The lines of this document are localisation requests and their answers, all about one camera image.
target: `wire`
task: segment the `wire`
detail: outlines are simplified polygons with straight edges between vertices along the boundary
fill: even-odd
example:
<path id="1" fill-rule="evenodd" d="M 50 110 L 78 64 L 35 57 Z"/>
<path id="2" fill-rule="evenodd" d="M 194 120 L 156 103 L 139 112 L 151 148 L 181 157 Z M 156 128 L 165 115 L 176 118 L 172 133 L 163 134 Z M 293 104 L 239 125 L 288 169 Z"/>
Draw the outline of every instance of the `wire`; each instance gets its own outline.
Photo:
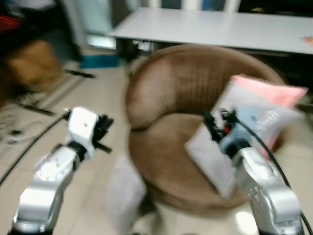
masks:
<path id="1" fill-rule="evenodd" d="M 8 145 L 8 144 L 6 144 L 6 145 L 4 146 L 4 148 L 1 150 L 0 159 L 4 158 L 4 157 L 6 156 L 6 154 L 9 152 L 9 150 L 10 150 L 11 147 L 12 147 L 12 146 L 10 146 L 10 145 Z"/>
<path id="2" fill-rule="evenodd" d="M 281 177 L 283 178 L 285 184 L 291 188 L 289 181 L 287 179 L 287 177 L 285 176 L 282 168 L 280 167 L 279 163 L 277 162 L 276 158 L 274 157 L 274 155 L 272 154 L 272 152 L 268 149 L 268 147 L 266 146 L 266 144 L 261 140 L 261 138 L 250 128 L 248 127 L 246 124 L 244 124 L 242 121 L 240 121 L 237 117 L 235 117 L 236 122 L 238 122 L 241 126 L 243 126 L 259 143 L 260 145 L 264 148 L 264 150 L 266 151 L 266 153 L 269 155 L 270 159 L 273 161 L 275 167 L 277 168 L 279 174 L 281 175 Z M 305 224 L 305 226 L 307 227 L 309 234 L 313 235 L 313 231 L 312 228 L 309 225 L 309 222 L 307 220 L 307 218 L 305 217 L 305 215 L 303 214 L 303 212 L 301 211 L 301 218 Z"/>
<path id="3" fill-rule="evenodd" d="M 53 123 L 51 123 L 49 126 L 47 126 L 29 145 L 25 148 L 23 153 L 21 153 L 17 159 L 14 161 L 14 163 L 10 166 L 10 168 L 6 171 L 4 176 L 0 180 L 0 187 L 3 184 L 3 182 L 6 180 L 6 178 L 10 175 L 12 170 L 16 167 L 16 165 L 21 161 L 21 159 L 24 157 L 24 155 L 32 148 L 32 146 L 44 135 L 46 134 L 52 127 L 54 127 L 56 124 L 58 124 L 61 120 L 63 120 L 65 117 L 68 116 L 68 113 L 61 115 L 59 118 L 57 118 Z"/>
<path id="4" fill-rule="evenodd" d="M 21 140 L 8 140 L 8 142 L 6 144 L 10 147 L 13 147 L 13 146 L 18 145 L 20 143 L 25 143 L 25 142 L 31 141 L 36 137 L 37 136 L 32 136 L 32 137 L 28 137 L 28 138 L 21 139 Z"/>
<path id="5" fill-rule="evenodd" d="M 46 123 L 45 122 L 43 122 L 43 121 L 34 121 L 34 122 L 31 122 L 30 124 L 27 124 L 26 126 L 24 126 L 21 129 L 21 133 L 25 133 L 25 131 L 29 130 L 30 127 L 32 127 L 34 125 L 39 125 L 39 124 L 46 127 Z"/>

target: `robotic arm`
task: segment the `robotic arm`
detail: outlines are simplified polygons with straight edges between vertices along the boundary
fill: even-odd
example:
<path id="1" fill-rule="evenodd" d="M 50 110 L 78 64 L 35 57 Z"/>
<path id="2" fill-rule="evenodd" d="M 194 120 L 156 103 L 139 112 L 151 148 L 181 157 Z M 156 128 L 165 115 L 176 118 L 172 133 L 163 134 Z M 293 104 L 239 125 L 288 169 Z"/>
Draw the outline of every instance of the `robotic arm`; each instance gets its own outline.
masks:
<path id="1" fill-rule="evenodd" d="M 110 153 L 111 149 L 99 141 L 112 123 L 113 119 L 100 117 L 82 107 L 76 107 L 70 112 L 66 144 L 56 146 L 37 165 L 33 180 L 21 194 L 9 234 L 53 233 L 64 191 L 80 163 L 85 159 L 93 159 L 97 148 Z"/>
<path id="2" fill-rule="evenodd" d="M 204 111 L 203 114 L 212 140 L 232 161 L 237 184 L 250 200 L 260 235 L 301 234 L 301 209 L 297 196 L 260 152 L 250 146 L 251 134 L 235 121 L 235 111 L 221 111 L 223 129 L 216 126 L 210 113 Z M 249 126 L 254 124 L 254 120 L 247 117 L 242 121 Z"/>

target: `red object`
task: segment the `red object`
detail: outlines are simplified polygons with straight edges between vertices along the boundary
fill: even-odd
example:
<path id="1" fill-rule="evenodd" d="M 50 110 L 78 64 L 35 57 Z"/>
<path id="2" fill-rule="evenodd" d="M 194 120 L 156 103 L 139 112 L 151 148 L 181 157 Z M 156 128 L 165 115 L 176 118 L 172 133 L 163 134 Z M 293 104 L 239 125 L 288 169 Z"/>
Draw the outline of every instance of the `red object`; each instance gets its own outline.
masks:
<path id="1" fill-rule="evenodd" d="M 229 132 L 230 132 L 230 128 L 228 127 L 228 126 L 225 126 L 224 127 L 224 132 L 225 132 L 225 134 L 229 134 Z"/>
<path id="2" fill-rule="evenodd" d="M 9 16 L 0 16 L 0 33 L 19 28 L 21 21 Z"/>

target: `black cable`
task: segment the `black cable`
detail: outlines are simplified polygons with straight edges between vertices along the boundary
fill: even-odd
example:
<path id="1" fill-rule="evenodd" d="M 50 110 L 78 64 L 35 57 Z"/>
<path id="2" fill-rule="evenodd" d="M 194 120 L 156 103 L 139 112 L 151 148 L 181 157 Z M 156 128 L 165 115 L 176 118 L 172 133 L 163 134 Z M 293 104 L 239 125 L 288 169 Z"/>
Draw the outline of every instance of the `black cable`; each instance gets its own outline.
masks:
<path id="1" fill-rule="evenodd" d="M 27 235 L 52 235 L 53 231 L 44 231 L 43 233 L 27 234 Z M 26 233 L 21 233 L 18 231 L 10 231 L 7 235 L 26 235 Z"/>
<path id="2" fill-rule="evenodd" d="M 56 124 L 58 124 L 61 120 L 65 119 L 68 116 L 68 113 L 65 113 L 61 115 L 59 118 L 57 118 L 53 123 L 51 123 L 49 126 L 47 126 L 29 145 L 28 147 L 21 153 L 15 162 L 10 166 L 10 168 L 7 170 L 7 172 L 4 174 L 4 176 L 0 180 L 0 187 L 3 184 L 3 182 L 6 180 L 6 178 L 10 175 L 12 170 L 16 167 L 16 165 L 20 162 L 20 160 L 24 157 L 24 155 L 31 149 L 31 147 L 44 135 L 46 134 L 52 127 L 54 127 Z"/>
<path id="3" fill-rule="evenodd" d="M 274 155 L 272 154 L 272 152 L 268 149 L 268 147 L 266 146 L 266 144 L 261 140 L 261 138 L 250 128 L 248 127 L 246 124 L 244 124 L 242 121 L 240 121 L 237 117 L 235 118 L 236 122 L 238 122 L 241 126 L 243 126 L 259 143 L 260 145 L 264 148 L 264 150 L 267 152 L 267 154 L 269 155 L 270 159 L 273 161 L 275 167 L 277 168 L 279 174 L 281 175 L 281 177 L 283 178 L 285 184 L 291 188 L 287 177 L 285 176 L 282 168 L 280 167 L 279 163 L 277 162 L 276 158 L 274 157 Z M 307 218 L 305 217 L 305 215 L 303 214 L 303 212 L 301 211 L 301 218 L 305 224 L 305 226 L 307 227 L 309 234 L 313 235 L 313 231 L 312 228 L 309 225 L 309 222 L 307 220 Z"/>
<path id="4" fill-rule="evenodd" d="M 43 122 L 43 121 L 34 121 L 34 122 L 31 122 L 30 124 L 27 124 L 22 129 L 11 130 L 10 131 L 10 135 L 15 136 L 15 137 L 23 135 L 27 130 L 29 130 L 30 127 L 32 127 L 34 125 L 37 125 L 37 124 L 44 125 L 45 127 L 47 126 L 47 124 L 45 122 Z M 20 143 L 28 142 L 28 141 L 36 138 L 36 137 L 37 137 L 37 135 L 31 136 L 31 137 L 27 137 L 27 138 L 24 138 L 24 139 L 21 139 L 21 140 L 9 139 L 7 141 L 7 144 L 8 145 L 20 144 Z"/>

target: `white table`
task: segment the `white table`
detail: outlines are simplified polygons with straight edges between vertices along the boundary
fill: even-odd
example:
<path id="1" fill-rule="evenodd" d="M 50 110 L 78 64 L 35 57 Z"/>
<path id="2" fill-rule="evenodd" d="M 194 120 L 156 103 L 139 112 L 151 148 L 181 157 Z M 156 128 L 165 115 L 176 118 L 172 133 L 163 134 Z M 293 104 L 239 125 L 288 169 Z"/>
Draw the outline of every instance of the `white table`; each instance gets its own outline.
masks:
<path id="1" fill-rule="evenodd" d="M 217 45 L 313 54 L 303 37 L 313 35 L 309 17 L 140 8 L 111 35 L 116 38 Z"/>

